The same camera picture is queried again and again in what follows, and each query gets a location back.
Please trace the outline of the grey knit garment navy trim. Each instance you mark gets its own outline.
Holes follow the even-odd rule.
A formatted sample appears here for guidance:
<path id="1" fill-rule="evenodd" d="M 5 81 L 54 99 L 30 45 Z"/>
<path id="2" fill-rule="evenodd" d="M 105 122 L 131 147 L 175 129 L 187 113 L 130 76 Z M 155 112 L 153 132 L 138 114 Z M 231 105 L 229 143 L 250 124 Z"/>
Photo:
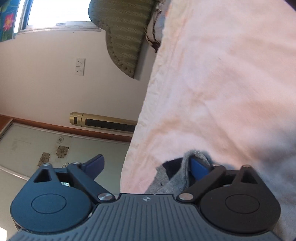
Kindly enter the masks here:
<path id="1" fill-rule="evenodd" d="M 195 183 L 189 167 L 189 159 L 198 157 L 207 164 L 212 164 L 210 156 L 198 150 L 187 151 L 184 156 L 166 161 L 156 168 L 156 175 L 145 194 L 172 194 L 178 196 Z"/>

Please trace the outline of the gold tower air conditioner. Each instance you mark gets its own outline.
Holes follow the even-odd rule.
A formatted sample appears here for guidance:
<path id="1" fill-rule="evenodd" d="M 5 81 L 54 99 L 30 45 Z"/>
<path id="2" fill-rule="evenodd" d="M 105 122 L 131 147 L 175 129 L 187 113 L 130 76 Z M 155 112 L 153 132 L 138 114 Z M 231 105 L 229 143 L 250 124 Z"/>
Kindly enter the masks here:
<path id="1" fill-rule="evenodd" d="M 76 112 L 70 113 L 69 121 L 70 124 L 74 126 L 117 131 L 122 133 L 133 133 L 137 125 L 137 121 L 133 120 Z"/>

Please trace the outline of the frosted glass wardrobe door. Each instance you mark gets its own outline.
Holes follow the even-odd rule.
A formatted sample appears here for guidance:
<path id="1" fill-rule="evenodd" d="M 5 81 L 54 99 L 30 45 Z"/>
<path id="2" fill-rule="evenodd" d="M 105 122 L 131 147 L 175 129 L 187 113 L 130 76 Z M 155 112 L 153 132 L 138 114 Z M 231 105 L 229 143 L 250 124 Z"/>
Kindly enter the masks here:
<path id="1" fill-rule="evenodd" d="M 12 124 L 1 138 L 1 240 L 16 233 L 10 216 L 11 202 L 41 164 L 63 167 L 74 162 L 84 163 L 102 154 L 104 170 L 95 180 L 118 195 L 128 148 L 128 143 Z"/>

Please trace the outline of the pink bed sheet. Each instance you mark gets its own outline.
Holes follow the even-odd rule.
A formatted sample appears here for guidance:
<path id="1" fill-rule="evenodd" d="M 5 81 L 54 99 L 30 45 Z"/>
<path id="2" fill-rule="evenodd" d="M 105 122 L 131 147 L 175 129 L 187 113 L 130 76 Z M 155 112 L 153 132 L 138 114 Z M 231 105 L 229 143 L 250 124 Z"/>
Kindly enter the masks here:
<path id="1" fill-rule="evenodd" d="M 286 1 L 171 1 L 121 172 L 144 193 L 156 168 L 199 150 L 251 165 L 295 239 L 295 10 Z"/>

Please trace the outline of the striped patterned pillow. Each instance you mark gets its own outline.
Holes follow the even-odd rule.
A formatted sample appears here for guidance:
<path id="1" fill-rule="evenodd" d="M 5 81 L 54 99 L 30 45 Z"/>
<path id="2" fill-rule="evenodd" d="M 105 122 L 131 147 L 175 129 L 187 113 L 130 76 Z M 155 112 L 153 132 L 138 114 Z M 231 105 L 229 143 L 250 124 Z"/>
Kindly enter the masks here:
<path id="1" fill-rule="evenodd" d="M 156 1 L 151 19 L 147 25 L 145 37 L 155 52 L 157 52 L 161 46 L 163 29 L 170 3 L 171 0 Z"/>

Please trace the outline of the olive green padded headboard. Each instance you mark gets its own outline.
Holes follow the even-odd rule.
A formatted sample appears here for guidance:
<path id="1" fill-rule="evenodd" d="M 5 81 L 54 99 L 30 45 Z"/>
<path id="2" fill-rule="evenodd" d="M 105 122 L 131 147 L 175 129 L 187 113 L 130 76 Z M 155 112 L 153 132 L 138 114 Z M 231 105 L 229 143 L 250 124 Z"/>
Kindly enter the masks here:
<path id="1" fill-rule="evenodd" d="M 108 54 L 128 77 L 134 78 L 145 30 L 155 1 L 91 1 L 88 14 L 97 27 L 106 32 Z"/>

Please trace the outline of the bright window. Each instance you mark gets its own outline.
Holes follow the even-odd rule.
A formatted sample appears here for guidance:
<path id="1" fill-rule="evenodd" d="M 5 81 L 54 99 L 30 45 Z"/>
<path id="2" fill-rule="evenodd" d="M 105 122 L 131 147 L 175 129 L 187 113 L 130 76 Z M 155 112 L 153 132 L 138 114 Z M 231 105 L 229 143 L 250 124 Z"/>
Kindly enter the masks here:
<path id="1" fill-rule="evenodd" d="M 17 31 L 98 30 L 89 18 L 90 1 L 20 1 Z"/>

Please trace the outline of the blue floral curtain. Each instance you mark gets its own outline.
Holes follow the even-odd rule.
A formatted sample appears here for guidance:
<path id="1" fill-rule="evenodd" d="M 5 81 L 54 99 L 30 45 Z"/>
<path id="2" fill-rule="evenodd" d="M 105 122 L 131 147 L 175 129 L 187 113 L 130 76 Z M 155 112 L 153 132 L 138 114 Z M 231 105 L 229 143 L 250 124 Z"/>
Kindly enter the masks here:
<path id="1" fill-rule="evenodd" d="M 15 38 L 19 31 L 20 19 L 25 1 L 1 0 L 0 37 L 1 42 Z"/>

